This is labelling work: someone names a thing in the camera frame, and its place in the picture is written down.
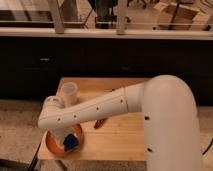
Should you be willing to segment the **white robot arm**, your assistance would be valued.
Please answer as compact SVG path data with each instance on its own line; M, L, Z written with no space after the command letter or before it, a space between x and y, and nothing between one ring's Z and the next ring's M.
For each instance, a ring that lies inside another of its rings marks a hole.
M200 128L190 87L173 75L160 75L64 108L62 99L45 99L38 127L55 131L115 115L144 115L147 171L204 171Z

